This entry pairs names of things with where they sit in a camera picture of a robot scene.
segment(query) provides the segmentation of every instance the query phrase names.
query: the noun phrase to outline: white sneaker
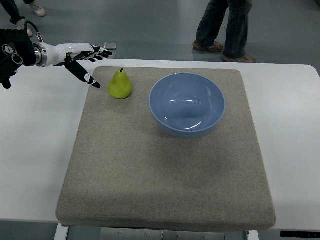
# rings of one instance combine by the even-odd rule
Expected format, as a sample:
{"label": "white sneaker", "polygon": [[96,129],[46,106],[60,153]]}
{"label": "white sneaker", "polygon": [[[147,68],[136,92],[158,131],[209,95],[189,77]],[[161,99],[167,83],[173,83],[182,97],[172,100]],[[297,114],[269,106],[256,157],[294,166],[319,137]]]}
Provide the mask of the white sneaker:
{"label": "white sneaker", "polygon": [[[16,23],[16,29],[18,29],[18,30],[24,30],[25,29],[25,20],[24,19],[21,19],[20,21],[18,21],[17,23]],[[32,33],[32,31],[31,31],[31,29],[28,27],[27,29],[26,29],[26,32],[28,33],[28,36],[29,37],[31,37],[32,35],[33,35],[33,33]]]}
{"label": "white sneaker", "polygon": [[29,6],[32,8],[34,14],[38,17],[44,17],[46,15],[46,11],[42,6],[39,5],[38,0],[35,0],[32,3],[29,3]]}

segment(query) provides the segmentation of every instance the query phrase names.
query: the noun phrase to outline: person's leg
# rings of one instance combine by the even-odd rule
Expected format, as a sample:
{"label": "person's leg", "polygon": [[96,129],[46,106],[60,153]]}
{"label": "person's leg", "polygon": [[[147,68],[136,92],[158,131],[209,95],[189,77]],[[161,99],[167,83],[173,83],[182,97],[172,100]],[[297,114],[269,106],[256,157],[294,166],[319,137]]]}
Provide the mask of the person's leg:
{"label": "person's leg", "polygon": [[14,0],[0,0],[0,3],[11,17],[10,22],[12,24],[16,25],[21,19],[25,19],[24,16],[20,16],[19,9]]}
{"label": "person's leg", "polygon": [[210,47],[218,37],[226,10],[227,0],[211,0],[206,7],[195,39],[202,47]]}
{"label": "person's leg", "polygon": [[246,55],[249,12],[252,0],[227,0],[229,19],[223,55],[229,59],[240,59]]}

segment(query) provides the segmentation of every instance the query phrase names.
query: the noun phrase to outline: gray floor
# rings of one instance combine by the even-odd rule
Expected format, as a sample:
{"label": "gray floor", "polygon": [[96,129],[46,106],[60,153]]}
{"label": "gray floor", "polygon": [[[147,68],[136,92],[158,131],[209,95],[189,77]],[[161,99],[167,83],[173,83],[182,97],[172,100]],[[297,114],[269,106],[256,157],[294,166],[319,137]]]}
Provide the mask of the gray floor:
{"label": "gray floor", "polygon": [[[47,12],[42,18],[16,0],[20,14],[36,24],[50,45],[90,43],[103,47],[105,42],[117,42],[117,59],[222,61],[221,53],[192,49],[208,0],[39,2]],[[221,43],[226,39],[227,17],[228,13],[217,38]],[[14,29],[9,19],[0,7],[0,29]],[[246,52],[257,63],[311,65],[320,73],[320,6],[316,0],[254,0]],[[77,233],[84,237],[84,232],[91,230],[75,228],[68,239],[80,239]],[[0,222],[1,240],[31,239],[28,234],[41,236],[32,239],[52,240],[54,232],[55,225],[49,223]]]}

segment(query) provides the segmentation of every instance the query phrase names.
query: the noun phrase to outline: bowl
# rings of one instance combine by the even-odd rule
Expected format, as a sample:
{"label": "bowl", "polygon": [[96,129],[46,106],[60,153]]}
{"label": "bowl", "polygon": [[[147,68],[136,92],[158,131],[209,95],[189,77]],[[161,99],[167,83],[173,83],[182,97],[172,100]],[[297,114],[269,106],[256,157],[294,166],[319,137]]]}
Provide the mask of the bowl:
{"label": "bowl", "polygon": [[151,89],[149,107],[155,121],[169,135],[194,139],[210,132],[226,111],[221,89],[208,78],[175,73]]}

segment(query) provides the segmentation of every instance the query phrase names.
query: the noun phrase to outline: pear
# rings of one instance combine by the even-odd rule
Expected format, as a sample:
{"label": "pear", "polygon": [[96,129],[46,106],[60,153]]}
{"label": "pear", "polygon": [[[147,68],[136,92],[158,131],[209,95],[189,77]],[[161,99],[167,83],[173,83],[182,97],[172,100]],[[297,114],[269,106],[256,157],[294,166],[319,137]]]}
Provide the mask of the pear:
{"label": "pear", "polygon": [[130,95],[132,84],[123,68],[114,74],[108,85],[108,91],[116,99],[125,99]]}

